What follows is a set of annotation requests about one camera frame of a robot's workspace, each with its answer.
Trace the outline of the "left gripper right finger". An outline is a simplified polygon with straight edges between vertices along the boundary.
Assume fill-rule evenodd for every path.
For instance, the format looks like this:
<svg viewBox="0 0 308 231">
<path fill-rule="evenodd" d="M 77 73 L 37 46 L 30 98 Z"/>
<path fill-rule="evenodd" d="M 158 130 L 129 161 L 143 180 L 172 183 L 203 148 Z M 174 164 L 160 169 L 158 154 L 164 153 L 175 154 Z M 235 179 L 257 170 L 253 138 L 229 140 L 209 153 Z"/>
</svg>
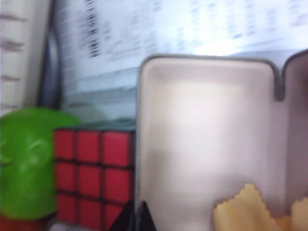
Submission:
<svg viewBox="0 0 308 231">
<path fill-rule="evenodd" d="M 145 201 L 142 201 L 139 209 L 139 231 L 156 231 L 150 210 Z"/>
</svg>

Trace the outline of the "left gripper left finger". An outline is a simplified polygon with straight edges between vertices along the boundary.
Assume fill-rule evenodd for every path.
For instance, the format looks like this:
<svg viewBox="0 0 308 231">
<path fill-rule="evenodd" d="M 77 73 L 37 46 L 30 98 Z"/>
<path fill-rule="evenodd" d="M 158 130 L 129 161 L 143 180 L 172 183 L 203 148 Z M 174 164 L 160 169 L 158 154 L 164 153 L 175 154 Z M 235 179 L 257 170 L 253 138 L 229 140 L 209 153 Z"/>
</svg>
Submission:
<svg viewBox="0 0 308 231">
<path fill-rule="evenodd" d="M 134 201 L 128 201 L 117 216 L 110 231 L 132 231 L 135 221 Z"/>
</svg>

